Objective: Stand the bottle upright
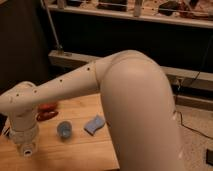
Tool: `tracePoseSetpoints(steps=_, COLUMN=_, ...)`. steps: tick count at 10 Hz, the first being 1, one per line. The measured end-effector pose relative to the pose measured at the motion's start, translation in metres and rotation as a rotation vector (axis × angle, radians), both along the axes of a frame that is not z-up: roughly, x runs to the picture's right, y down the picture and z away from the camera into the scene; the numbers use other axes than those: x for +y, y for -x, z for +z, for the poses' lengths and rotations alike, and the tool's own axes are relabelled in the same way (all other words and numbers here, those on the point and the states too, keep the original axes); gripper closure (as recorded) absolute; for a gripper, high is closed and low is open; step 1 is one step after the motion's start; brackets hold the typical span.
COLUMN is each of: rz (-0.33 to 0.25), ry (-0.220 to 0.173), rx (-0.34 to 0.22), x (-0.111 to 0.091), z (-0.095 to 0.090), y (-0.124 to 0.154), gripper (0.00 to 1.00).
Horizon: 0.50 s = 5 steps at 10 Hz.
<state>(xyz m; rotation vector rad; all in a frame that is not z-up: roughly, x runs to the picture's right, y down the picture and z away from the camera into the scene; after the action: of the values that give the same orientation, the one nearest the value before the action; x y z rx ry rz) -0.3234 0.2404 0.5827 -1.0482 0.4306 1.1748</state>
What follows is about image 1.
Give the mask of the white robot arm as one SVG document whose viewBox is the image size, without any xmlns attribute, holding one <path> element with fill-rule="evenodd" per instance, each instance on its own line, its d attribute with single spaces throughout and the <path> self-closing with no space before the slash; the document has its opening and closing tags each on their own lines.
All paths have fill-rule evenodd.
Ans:
<svg viewBox="0 0 213 171">
<path fill-rule="evenodd" d="M 125 50 L 92 61 L 42 85 L 24 81 L 0 95 L 0 113 L 14 143 L 38 134 L 42 103 L 98 93 L 121 171 L 186 171 L 172 89 L 161 67 Z"/>
</svg>

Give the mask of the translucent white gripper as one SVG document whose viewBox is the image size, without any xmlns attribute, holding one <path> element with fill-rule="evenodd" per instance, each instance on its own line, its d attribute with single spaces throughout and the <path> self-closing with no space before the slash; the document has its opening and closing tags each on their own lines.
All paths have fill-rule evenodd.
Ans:
<svg viewBox="0 0 213 171">
<path fill-rule="evenodd" d="M 23 157 L 29 157 L 37 151 L 38 128 L 22 131 L 10 130 L 9 137 L 15 143 L 17 151 Z"/>
</svg>

